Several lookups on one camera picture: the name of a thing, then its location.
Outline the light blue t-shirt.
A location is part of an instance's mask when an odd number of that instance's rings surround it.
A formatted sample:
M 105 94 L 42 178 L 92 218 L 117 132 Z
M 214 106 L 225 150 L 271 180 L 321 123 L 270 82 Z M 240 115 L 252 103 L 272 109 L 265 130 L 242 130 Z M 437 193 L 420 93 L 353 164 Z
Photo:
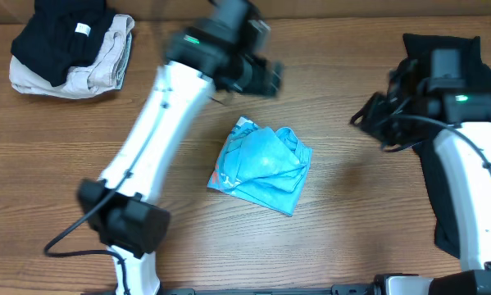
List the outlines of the light blue t-shirt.
M 207 187 L 291 216 L 312 153 L 289 127 L 274 131 L 242 116 L 220 150 Z

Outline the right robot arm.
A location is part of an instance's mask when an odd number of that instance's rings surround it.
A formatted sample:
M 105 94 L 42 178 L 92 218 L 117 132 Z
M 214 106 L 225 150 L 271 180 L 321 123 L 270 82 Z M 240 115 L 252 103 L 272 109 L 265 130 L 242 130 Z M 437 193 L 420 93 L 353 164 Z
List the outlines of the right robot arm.
M 427 188 L 444 187 L 456 221 L 460 272 L 438 278 L 378 275 L 369 294 L 491 294 L 491 94 L 449 90 L 375 93 L 352 116 L 396 152 L 430 143 L 421 164 Z

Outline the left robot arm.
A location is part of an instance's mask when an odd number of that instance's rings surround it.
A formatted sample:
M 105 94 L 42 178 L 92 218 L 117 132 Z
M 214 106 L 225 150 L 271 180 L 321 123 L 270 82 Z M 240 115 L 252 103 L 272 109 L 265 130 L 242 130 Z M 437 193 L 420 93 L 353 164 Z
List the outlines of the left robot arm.
M 280 63 L 257 52 L 270 27 L 249 20 L 241 28 L 208 21 L 175 34 L 166 64 L 120 151 L 97 180 L 77 192 L 84 220 L 115 263 L 115 294 L 157 294 L 156 249 L 170 213 L 157 207 L 175 152 L 195 116 L 219 89 L 273 97 Z

